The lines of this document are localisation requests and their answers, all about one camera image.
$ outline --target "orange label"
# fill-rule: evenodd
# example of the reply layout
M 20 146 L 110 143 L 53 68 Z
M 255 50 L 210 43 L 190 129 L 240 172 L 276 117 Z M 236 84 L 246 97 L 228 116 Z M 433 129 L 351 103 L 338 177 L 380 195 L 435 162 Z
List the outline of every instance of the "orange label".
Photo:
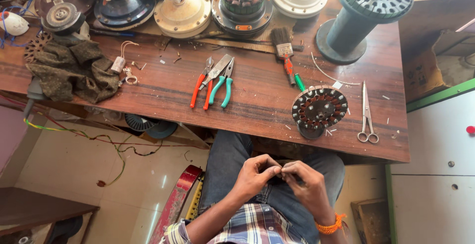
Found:
M 236 25 L 236 30 L 247 31 L 251 29 L 252 29 L 252 26 L 250 25 Z

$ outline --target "hand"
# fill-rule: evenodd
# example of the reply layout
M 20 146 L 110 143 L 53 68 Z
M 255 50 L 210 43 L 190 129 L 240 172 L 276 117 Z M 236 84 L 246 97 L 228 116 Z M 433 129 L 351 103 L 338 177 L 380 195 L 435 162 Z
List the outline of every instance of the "hand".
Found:
M 298 175 L 303 184 L 300 185 L 293 174 Z M 282 176 L 318 224 L 335 224 L 335 212 L 328 201 L 324 175 L 301 161 L 293 161 L 284 165 Z
M 230 194 L 244 204 L 257 195 L 267 185 L 267 181 L 279 174 L 281 169 L 268 154 L 249 158 L 244 162 Z

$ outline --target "wood grain tabletop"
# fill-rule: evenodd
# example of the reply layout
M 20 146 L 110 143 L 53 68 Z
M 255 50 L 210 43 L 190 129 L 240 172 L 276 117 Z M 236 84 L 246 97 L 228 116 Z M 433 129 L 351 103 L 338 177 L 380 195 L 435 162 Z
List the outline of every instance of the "wood grain tabletop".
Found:
M 300 74 L 307 87 L 335 83 L 315 68 L 310 55 L 313 52 L 318 65 L 330 76 L 349 83 L 366 80 L 374 131 L 380 138 L 377 144 L 362 143 L 357 139 L 362 127 L 361 85 L 343 84 L 340 90 L 348 99 L 349 113 L 330 128 L 336 129 L 331 136 L 322 135 L 309 140 L 298 133 L 291 115 L 291 107 L 300 90 L 289 85 L 282 61 L 278 61 L 274 54 L 226 47 L 213 50 L 210 44 L 189 44 L 177 39 L 173 39 L 166 50 L 161 51 L 154 45 L 157 37 L 151 35 L 139 34 L 133 39 L 91 36 L 91 40 L 99 42 L 99 47 L 112 61 L 120 56 L 123 41 L 139 43 L 140 46 L 127 46 L 125 58 L 129 63 L 135 61 L 140 66 L 147 64 L 142 71 L 132 66 L 138 84 L 124 84 L 115 96 L 99 102 L 97 107 L 349 154 L 409 162 L 398 24 L 378 25 L 367 36 L 368 47 L 361 59 L 351 65 L 334 65 L 319 53 L 315 35 L 319 26 L 335 18 L 340 9 L 338 0 L 328 0 L 319 17 L 297 22 L 292 43 L 300 44 L 303 40 L 305 49 L 303 52 L 294 52 L 294 72 Z M 27 34 L 17 37 L 17 43 L 31 39 L 36 33 L 33 31 L 30 29 Z M 173 63 L 178 58 L 177 52 L 180 52 L 181 59 Z M 228 106 L 225 109 L 220 106 L 226 94 L 223 87 L 207 111 L 202 108 L 206 89 L 198 93 L 195 107 L 190 108 L 191 95 L 205 67 L 205 60 L 212 56 L 217 63 L 226 53 L 235 57 L 231 76 L 234 82 Z M 0 50 L 0 89 L 26 93 L 31 74 L 24 66 L 22 54 L 23 48 L 19 47 L 6 46 Z M 78 97 L 73 102 L 90 105 Z

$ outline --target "pliers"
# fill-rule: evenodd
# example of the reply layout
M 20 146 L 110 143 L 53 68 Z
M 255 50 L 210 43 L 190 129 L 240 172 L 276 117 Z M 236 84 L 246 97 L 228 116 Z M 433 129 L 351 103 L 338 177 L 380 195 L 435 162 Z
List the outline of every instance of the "pliers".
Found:
M 213 58 L 212 58 L 212 57 L 209 57 L 209 58 L 206 60 L 206 67 L 205 67 L 205 69 L 204 69 L 203 72 L 199 75 L 198 81 L 196 82 L 195 89 L 193 90 L 193 96 L 192 96 L 192 98 L 191 98 L 190 107 L 192 107 L 192 108 L 195 107 L 195 101 L 196 101 L 196 96 L 198 95 L 199 86 L 201 85 L 201 82 L 203 82 L 203 80 L 205 80 L 205 77 L 210 73 L 211 68 L 213 67 L 213 65 L 214 65 Z M 209 100 L 210 100 L 210 94 L 211 94 L 212 87 L 213 87 L 213 80 L 211 79 L 211 80 L 208 82 L 208 92 L 207 92 L 207 94 L 206 94 L 205 105 L 203 106 L 203 109 L 204 109 L 204 110 L 207 110 L 207 109 L 208 109 L 208 102 L 209 102 Z
M 234 66 L 234 57 L 231 59 L 228 66 L 226 67 L 226 71 L 224 72 L 223 75 L 219 77 L 219 81 L 217 82 L 213 90 L 211 91 L 211 96 L 210 96 L 210 101 L 209 101 L 210 105 L 213 105 L 214 96 L 216 95 L 217 90 L 224 83 L 224 79 L 226 79 L 226 97 L 224 98 L 223 103 L 221 104 L 221 107 L 225 108 L 228 105 L 229 99 L 231 98 L 231 83 L 233 83 L 233 80 L 231 79 L 233 66 Z

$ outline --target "orange thread bracelet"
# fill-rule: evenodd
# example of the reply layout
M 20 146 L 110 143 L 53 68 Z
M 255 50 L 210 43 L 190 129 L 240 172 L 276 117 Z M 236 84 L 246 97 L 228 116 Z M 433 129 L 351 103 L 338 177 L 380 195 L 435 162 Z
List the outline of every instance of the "orange thread bracelet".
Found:
M 330 225 L 330 226 L 319 225 L 315 221 L 315 225 L 317 226 L 318 232 L 325 235 L 330 235 L 330 234 L 335 233 L 336 230 L 342 229 L 343 227 L 341 226 L 341 218 L 343 217 L 346 217 L 346 214 L 338 215 L 338 213 L 335 213 L 336 222 L 334 225 Z

